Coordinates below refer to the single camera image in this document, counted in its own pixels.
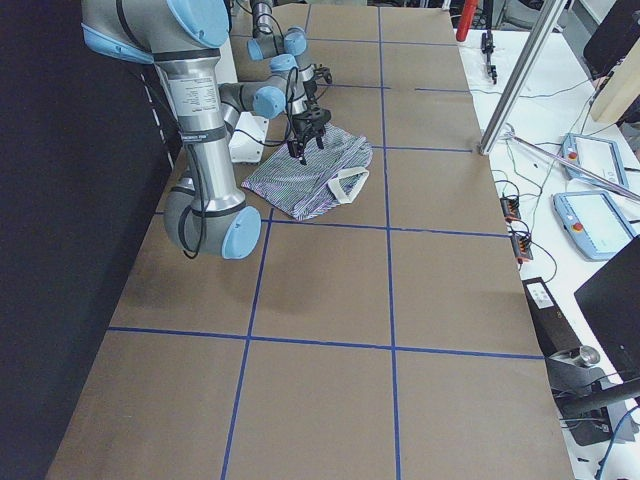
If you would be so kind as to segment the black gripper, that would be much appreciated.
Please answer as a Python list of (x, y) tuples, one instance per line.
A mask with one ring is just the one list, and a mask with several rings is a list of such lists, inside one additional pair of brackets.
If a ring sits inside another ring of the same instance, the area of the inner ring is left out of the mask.
[(331, 112), (321, 107), (309, 107), (305, 112), (293, 115), (290, 120), (293, 138), (287, 141), (290, 156), (296, 158), (301, 165), (306, 165), (305, 148), (312, 139), (323, 150), (325, 125), (330, 120)]
[(300, 108), (310, 108), (318, 104), (320, 98), (320, 94), (318, 94), (318, 83), (322, 83), (325, 86), (333, 84), (330, 68), (322, 64), (319, 66), (309, 64), (301, 70), (300, 79), (302, 80), (302, 87), (304, 89), (304, 95), (298, 101)]

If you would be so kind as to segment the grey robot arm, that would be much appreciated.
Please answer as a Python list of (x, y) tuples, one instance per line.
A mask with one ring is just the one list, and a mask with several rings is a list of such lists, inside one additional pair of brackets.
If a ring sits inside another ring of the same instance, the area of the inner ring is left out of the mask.
[(217, 81), (216, 66), (231, 30), (226, 1), (84, 1), (82, 29), (94, 52), (152, 65), (169, 101), (188, 167), (171, 189), (164, 225), (189, 258), (208, 253), (243, 259), (255, 248), (261, 216), (247, 205), (234, 176), (229, 142), (239, 117), (287, 117), (285, 142), (304, 158), (310, 141), (321, 145), (330, 111), (317, 101), (318, 79), (332, 79), (308, 51), (305, 31), (278, 28), (275, 1), (253, 1), (249, 56), (266, 60), (264, 81)]
[(286, 32), (282, 31), (273, 14), (276, 4), (276, 1), (249, 2), (252, 15), (252, 38), (247, 42), (249, 57), (253, 61), (262, 61), (280, 54), (293, 55), (306, 99), (317, 104), (317, 81), (321, 79), (330, 85), (333, 82), (330, 69), (314, 61), (302, 27), (293, 26)]

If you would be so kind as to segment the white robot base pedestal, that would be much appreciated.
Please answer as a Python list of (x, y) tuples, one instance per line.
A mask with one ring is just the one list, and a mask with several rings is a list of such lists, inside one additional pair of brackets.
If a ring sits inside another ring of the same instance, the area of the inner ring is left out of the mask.
[(229, 141), (231, 160), (237, 164), (257, 164), (266, 147), (269, 120), (243, 112)]

